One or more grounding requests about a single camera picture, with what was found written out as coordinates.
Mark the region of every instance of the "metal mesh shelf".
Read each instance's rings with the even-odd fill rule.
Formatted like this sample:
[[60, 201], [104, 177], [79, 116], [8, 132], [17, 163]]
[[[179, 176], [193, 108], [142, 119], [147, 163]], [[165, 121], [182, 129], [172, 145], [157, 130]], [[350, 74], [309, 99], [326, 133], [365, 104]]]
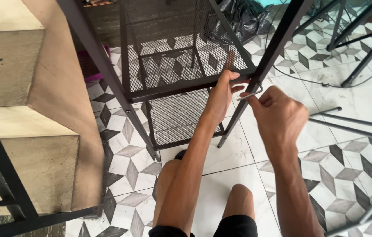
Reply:
[[237, 43], [231, 28], [225, 28], [210, 1], [121, 0], [122, 50], [126, 52], [122, 53], [122, 70], [128, 72], [123, 73], [122, 83], [128, 94], [155, 92], [163, 86], [167, 92], [178, 82], [210, 76], [214, 76], [211, 82], [216, 82], [230, 51], [235, 53], [232, 70], [254, 72], [250, 56]]
[[[200, 89], [146, 101], [154, 149], [160, 150], [188, 143], [204, 111], [208, 96], [209, 89]], [[214, 136], [221, 136], [223, 133], [224, 128], [219, 124]]]

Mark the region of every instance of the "black plastic bag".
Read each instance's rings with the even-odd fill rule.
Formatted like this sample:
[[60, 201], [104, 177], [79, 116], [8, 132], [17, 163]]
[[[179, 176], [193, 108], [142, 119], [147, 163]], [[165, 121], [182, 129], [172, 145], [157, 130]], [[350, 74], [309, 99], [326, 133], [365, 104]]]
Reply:
[[[273, 5], [264, 8], [260, 3], [251, 0], [222, 0], [218, 6], [242, 44], [249, 42], [257, 34], [266, 33], [263, 26], [270, 23], [269, 10]], [[206, 36], [210, 41], [231, 44], [231, 39], [220, 21], [213, 22], [209, 30]]]

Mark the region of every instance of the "tiled floor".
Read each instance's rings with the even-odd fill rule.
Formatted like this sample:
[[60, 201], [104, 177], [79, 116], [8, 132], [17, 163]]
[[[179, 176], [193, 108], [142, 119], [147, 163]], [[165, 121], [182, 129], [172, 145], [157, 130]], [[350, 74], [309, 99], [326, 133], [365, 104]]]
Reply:
[[[372, 38], [352, 44], [343, 51], [322, 50], [327, 45], [331, 24], [315, 22], [288, 42], [275, 65], [286, 74], [309, 81], [339, 85], [372, 47]], [[372, 31], [372, 24], [357, 28], [356, 38]], [[258, 64], [266, 37], [257, 36], [245, 45]], [[111, 49], [114, 68], [120, 76], [120, 49]], [[361, 82], [372, 75], [372, 61], [357, 77]], [[321, 87], [292, 79], [272, 69], [263, 82], [266, 89], [276, 85], [290, 97], [316, 113], [341, 106], [337, 115], [372, 121], [372, 78], [351, 89]], [[162, 165], [187, 147], [160, 151], [162, 162], [152, 159], [145, 144], [121, 110], [104, 80], [87, 83], [91, 104], [106, 151], [106, 195], [104, 213], [99, 219], [76, 219], [66, 223], [67, 237], [145, 237], [152, 226], [155, 184]], [[237, 105], [237, 93], [226, 114], [227, 124]], [[135, 104], [147, 128], [142, 104]], [[348, 123], [321, 116], [317, 119], [342, 125]], [[256, 223], [260, 237], [280, 236], [277, 223], [276, 189], [251, 108], [247, 108], [222, 148], [213, 138], [204, 165], [192, 232], [210, 237], [221, 219], [231, 187], [246, 185], [254, 195]], [[353, 125], [372, 132], [372, 128]], [[326, 231], [357, 220], [372, 202], [372, 139], [308, 122], [297, 141], [302, 175], [322, 228]], [[371, 237], [372, 223], [340, 236]]]

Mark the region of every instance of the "person's left hand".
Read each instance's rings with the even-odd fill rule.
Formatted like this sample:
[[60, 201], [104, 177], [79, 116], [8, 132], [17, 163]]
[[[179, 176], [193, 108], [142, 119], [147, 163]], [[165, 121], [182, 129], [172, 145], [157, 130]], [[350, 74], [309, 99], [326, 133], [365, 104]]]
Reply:
[[211, 89], [210, 96], [205, 106], [203, 116], [207, 116], [215, 124], [224, 120], [227, 108], [230, 105], [233, 93], [245, 88], [245, 86], [234, 86], [239, 83], [249, 83], [249, 80], [230, 83], [230, 80], [237, 79], [240, 74], [231, 72], [230, 69], [234, 62], [234, 51], [230, 51], [223, 67], [223, 72], [218, 79], [217, 85]]

